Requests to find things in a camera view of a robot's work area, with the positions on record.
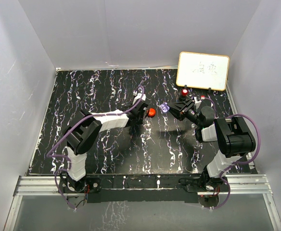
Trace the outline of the purple earbud charging case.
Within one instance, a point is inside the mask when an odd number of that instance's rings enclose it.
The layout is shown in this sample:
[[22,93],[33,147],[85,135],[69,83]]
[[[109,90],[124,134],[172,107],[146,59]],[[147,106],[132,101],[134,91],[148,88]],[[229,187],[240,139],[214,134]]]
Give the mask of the purple earbud charging case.
[[160,105],[160,109],[163,113],[167,113],[169,111],[169,106],[166,102],[164,102],[163,104]]

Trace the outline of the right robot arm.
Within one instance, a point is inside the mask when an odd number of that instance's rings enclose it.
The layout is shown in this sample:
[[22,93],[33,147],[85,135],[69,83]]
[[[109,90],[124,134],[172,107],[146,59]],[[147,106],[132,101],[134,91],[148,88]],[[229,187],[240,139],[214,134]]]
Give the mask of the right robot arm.
[[199,143],[218,143],[217,154],[204,167],[199,178],[179,180],[186,188],[193,186],[207,191],[217,189],[226,183],[226,172],[256,148],[256,140],[246,123],[248,118],[244,115],[217,118],[213,107],[203,106],[201,101],[193,98],[176,103],[163,103],[160,108],[179,121],[191,121],[196,126],[195,137]]

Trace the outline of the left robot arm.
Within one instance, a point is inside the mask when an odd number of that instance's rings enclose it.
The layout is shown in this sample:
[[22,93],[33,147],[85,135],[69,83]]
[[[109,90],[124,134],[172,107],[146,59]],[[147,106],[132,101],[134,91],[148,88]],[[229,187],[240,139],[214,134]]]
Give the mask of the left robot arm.
[[78,125],[66,138],[68,151],[68,172],[66,186],[72,191],[81,192],[86,186],[86,159],[87,152],[91,149],[99,133],[114,129],[141,125],[147,113],[148,100],[142,99],[131,111],[124,113],[122,110],[102,113],[81,111],[81,118],[94,115]]

